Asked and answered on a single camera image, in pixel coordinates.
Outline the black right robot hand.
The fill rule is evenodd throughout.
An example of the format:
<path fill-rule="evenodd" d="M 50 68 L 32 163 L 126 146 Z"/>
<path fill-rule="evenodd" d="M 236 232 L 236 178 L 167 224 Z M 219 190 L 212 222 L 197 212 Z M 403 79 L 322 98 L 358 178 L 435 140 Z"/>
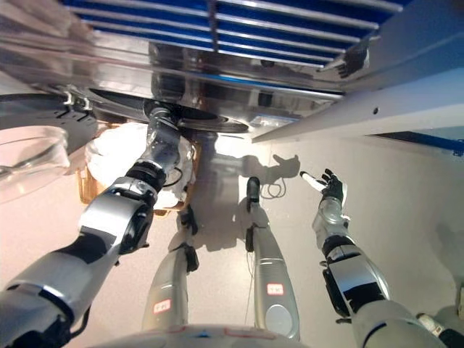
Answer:
<path fill-rule="evenodd" d="M 299 176 L 313 189 L 321 193 L 323 199 L 338 199 L 344 206 L 347 198 L 347 184 L 342 182 L 332 170 L 326 168 L 320 178 L 316 178 L 306 171 L 300 171 Z"/>

